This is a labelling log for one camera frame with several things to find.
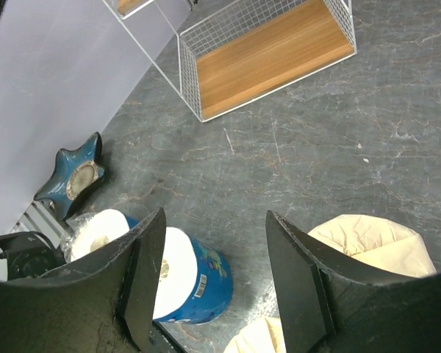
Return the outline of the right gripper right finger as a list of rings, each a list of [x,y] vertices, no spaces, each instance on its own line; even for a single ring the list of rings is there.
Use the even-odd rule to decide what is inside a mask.
[[[265,232],[288,352],[441,352],[441,272],[361,263],[274,211]]]

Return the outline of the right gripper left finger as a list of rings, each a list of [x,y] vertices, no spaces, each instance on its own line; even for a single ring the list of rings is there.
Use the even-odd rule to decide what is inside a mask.
[[[0,282],[0,352],[156,352],[166,216],[38,278]]]

